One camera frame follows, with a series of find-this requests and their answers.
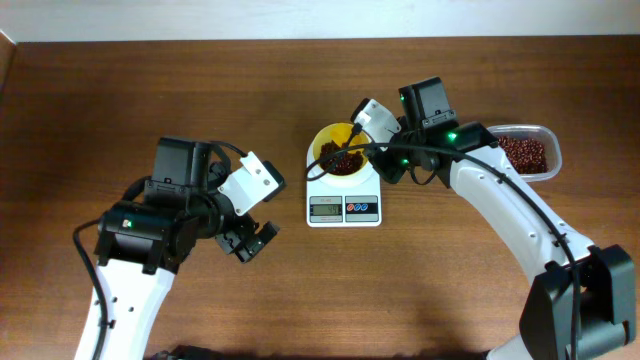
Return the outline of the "white digital kitchen scale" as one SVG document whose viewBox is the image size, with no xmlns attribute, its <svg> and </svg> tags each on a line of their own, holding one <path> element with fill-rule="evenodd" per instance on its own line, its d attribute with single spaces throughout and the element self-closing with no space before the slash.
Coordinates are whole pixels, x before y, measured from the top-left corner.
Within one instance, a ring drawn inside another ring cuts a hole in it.
<svg viewBox="0 0 640 360">
<path fill-rule="evenodd" d="M 382 222 L 380 176 L 366 158 L 349 175 L 327 173 L 306 183 L 306 221 L 310 227 L 376 227 Z"/>
</svg>

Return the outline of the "yellow plastic measuring scoop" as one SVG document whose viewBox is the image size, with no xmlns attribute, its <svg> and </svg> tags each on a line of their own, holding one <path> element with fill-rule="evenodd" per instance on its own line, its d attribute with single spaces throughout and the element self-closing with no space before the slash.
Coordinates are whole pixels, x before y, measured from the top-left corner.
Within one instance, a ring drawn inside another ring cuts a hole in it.
<svg viewBox="0 0 640 360">
<path fill-rule="evenodd" d="M 353 124 L 338 123 L 331 127 L 329 135 L 331 140 L 342 148 L 369 143 L 368 137 L 363 132 L 353 135 L 353 130 Z"/>
</svg>

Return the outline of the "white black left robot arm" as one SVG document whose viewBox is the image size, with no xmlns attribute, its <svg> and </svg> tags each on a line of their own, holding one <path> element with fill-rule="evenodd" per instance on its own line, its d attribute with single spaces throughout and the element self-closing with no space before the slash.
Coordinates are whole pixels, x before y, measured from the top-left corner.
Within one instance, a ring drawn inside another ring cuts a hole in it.
<svg viewBox="0 0 640 360">
<path fill-rule="evenodd" d="M 73 233 L 93 285 L 76 358 L 143 358 L 159 309 L 198 241 L 213 239 L 247 263 L 277 235 L 278 226 L 259 224 L 249 212 L 282 191 L 284 177 L 252 152 L 240 151 L 233 170 L 231 147 L 161 138 L 152 174 L 92 221 L 95 261 Z"/>
</svg>

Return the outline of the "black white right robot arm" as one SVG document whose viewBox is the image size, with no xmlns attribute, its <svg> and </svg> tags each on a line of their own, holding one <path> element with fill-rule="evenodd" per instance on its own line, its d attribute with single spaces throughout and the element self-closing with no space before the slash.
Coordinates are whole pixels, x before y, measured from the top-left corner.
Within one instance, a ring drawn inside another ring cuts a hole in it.
<svg viewBox="0 0 640 360">
<path fill-rule="evenodd" d="M 375 146 L 369 159 L 397 183 L 422 167 L 468 201 L 514 255 L 531 288 L 519 333 L 488 359 L 594 359 L 636 338 L 634 263 L 620 246 L 596 246 L 521 178 L 478 122 L 461 125 L 442 81 L 399 91 L 404 114 L 375 100 L 353 116 Z"/>
</svg>

